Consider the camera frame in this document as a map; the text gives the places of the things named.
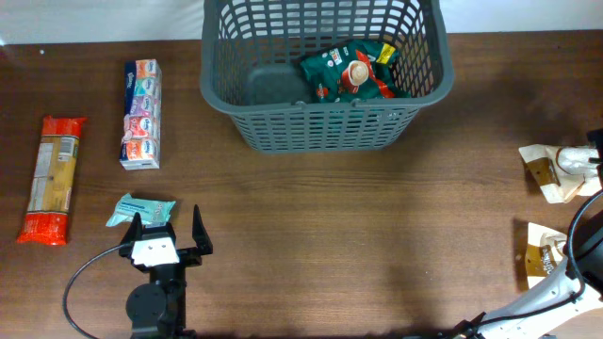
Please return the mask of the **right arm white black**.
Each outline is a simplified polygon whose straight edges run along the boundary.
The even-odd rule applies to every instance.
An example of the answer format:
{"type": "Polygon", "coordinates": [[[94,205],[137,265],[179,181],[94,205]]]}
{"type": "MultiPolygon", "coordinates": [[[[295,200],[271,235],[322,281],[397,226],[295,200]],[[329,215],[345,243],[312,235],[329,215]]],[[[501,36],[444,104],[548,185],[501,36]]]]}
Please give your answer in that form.
{"type": "Polygon", "coordinates": [[[528,225],[527,292],[505,307],[460,322],[447,338],[545,338],[566,321],[601,308],[602,215],[583,216],[602,199],[602,132],[591,131],[587,138],[586,146],[520,148],[548,202],[586,200],[566,233],[528,225]]]}

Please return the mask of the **beige rice bag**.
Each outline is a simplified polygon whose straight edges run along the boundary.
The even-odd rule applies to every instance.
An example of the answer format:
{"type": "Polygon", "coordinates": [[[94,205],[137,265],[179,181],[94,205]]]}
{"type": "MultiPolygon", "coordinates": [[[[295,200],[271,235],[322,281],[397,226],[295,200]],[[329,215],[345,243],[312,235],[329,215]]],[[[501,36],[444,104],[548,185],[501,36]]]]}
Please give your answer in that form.
{"type": "Polygon", "coordinates": [[[602,189],[595,147],[533,144],[518,149],[548,203],[568,203],[576,196],[591,197],[602,189]]]}

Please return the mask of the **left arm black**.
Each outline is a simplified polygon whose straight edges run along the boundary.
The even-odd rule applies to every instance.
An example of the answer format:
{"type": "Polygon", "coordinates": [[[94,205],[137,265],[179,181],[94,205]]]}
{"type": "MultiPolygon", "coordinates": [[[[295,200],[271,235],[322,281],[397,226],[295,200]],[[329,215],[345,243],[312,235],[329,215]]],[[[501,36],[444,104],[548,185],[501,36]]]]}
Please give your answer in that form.
{"type": "Polygon", "coordinates": [[[144,225],[135,214],[121,241],[119,255],[149,276],[149,281],[128,296],[125,311],[132,323],[133,338],[196,338],[186,325],[186,270],[200,266],[213,244],[204,227],[201,211],[194,207],[193,247],[178,249],[168,222],[144,225]]]}

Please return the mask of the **beige snack bag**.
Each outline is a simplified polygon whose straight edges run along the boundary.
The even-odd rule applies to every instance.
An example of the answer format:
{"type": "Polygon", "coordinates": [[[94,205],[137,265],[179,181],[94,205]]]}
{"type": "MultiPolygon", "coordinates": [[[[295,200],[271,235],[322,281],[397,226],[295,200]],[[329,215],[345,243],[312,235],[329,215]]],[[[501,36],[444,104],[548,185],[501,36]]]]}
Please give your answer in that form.
{"type": "Polygon", "coordinates": [[[563,249],[566,245],[567,235],[546,226],[532,223],[528,224],[528,240],[525,253],[525,269],[528,288],[534,287],[565,258],[563,249]]]}

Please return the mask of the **green cocoa bag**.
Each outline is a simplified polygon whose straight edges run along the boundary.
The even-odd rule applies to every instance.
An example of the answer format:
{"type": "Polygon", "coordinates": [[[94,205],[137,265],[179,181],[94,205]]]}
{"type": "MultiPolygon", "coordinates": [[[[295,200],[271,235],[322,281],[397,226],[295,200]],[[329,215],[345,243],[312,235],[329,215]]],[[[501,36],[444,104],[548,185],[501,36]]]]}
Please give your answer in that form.
{"type": "Polygon", "coordinates": [[[314,56],[300,67],[320,103],[409,98],[393,75],[398,50],[386,42],[352,40],[314,56]]]}

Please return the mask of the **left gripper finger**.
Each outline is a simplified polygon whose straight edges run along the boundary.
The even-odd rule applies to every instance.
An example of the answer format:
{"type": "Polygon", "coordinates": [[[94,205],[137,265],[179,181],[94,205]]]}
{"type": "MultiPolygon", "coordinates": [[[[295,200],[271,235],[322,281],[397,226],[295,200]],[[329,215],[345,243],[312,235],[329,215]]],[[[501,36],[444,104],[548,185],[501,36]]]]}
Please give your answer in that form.
{"type": "Polygon", "coordinates": [[[211,250],[212,242],[204,227],[201,211],[198,204],[194,205],[192,220],[192,238],[199,250],[211,250]]]}
{"type": "Polygon", "coordinates": [[[136,213],[130,223],[128,230],[122,238],[123,244],[130,245],[140,239],[142,232],[142,222],[139,213],[136,213]]]}

